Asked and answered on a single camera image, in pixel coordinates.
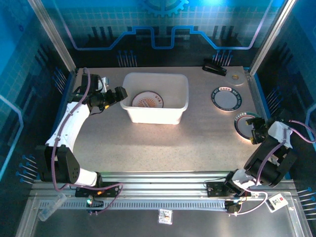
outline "plate with red text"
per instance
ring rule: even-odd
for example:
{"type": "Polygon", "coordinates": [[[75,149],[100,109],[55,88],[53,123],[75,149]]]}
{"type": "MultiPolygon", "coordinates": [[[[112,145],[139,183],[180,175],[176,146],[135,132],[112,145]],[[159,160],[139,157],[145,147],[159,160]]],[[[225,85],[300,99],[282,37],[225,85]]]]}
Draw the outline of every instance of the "plate with red text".
{"type": "Polygon", "coordinates": [[[235,111],[242,103],[241,95],[233,88],[222,86],[216,88],[211,94],[214,105],[223,111],[235,111]]]}
{"type": "Polygon", "coordinates": [[[153,91],[143,91],[132,100],[133,107],[163,108],[162,97],[153,91]]]}
{"type": "Polygon", "coordinates": [[[248,125],[246,120],[258,118],[259,115],[252,112],[242,112],[239,113],[234,119],[234,126],[237,133],[245,139],[250,140],[252,137],[251,130],[253,129],[252,125],[248,125]]]}

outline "gray table surface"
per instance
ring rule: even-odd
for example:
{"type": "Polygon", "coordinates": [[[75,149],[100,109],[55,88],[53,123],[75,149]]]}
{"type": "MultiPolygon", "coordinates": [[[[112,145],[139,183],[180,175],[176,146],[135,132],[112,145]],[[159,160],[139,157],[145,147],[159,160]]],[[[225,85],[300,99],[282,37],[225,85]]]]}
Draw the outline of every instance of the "gray table surface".
{"type": "MultiPolygon", "coordinates": [[[[244,73],[242,67],[228,71],[244,73]]],[[[240,137],[234,118],[256,112],[247,81],[232,85],[222,76],[201,67],[92,68],[91,73],[110,79],[110,88],[122,86],[131,72],[184,74],[189,81],[189,106],[179,125],[132,123],[120,104],[83,124],[74,146],[81,167],[94,171],[224,171],[242,168],[256,150],[240,137]],[[219,86],[230,86],[242,96],[234,112],[219,110],[210,100],[219,86]]],[[[81,83],[80,69],[75,88],[81,83]]]]}

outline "black-rimmed plate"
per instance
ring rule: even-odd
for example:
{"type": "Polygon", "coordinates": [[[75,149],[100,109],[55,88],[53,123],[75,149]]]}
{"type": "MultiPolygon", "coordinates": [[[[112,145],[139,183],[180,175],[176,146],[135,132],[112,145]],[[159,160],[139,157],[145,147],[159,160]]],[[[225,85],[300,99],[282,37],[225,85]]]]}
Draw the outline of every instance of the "black-rimmed plate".
{"type": "Polygon", "coordinates": [[[242,103],[241,95],[233,88],[222,86],[211,94],[214,105],[223,111],[235,111],[242,103]]]}
{"type": "Polygon", "coordinates": [[[239,113],[234,119],[236,132],[243,138],[250,140],[250,138],[252,137],[252,125],[247,125],[246,120],[258,117],[259,116],[257,114],[252,112],[239,113]]]}

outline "small white label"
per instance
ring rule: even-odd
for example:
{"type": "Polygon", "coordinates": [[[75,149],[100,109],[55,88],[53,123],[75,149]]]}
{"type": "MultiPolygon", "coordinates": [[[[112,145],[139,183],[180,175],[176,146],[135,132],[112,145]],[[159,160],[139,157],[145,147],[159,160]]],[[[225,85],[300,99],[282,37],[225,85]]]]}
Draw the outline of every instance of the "small white label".
{"type": "Polygon", "coordinates": [[[158,223],[172,225],[172,210],[159,209],[158,223]]]}
{"type": "Polygon", "coordinates": [[[277,195],[274,195],[273,197],[269,198],[266,201],[266,204],[267,204],[270,212],[275,212],[275,211],[279,210],[280,208],[288,205],[288,202],[281,194],[277,194],[277,195]]]}

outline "white container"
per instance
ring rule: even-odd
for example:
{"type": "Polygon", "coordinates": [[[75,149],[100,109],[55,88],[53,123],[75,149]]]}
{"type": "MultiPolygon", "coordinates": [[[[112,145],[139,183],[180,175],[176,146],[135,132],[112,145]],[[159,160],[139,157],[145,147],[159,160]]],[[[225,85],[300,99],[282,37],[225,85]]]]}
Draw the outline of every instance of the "white container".
{"type": "Polygon", "coordinates": [[[128,97],[120,102],[132,122],[179,124],[182,113],[189,103],[189,84],[182,74],[130,73],[123,87],[128,97]],[[163,99],[163,108],[132,107],[134,96],[143,91],[158,93],[163,99]]]}

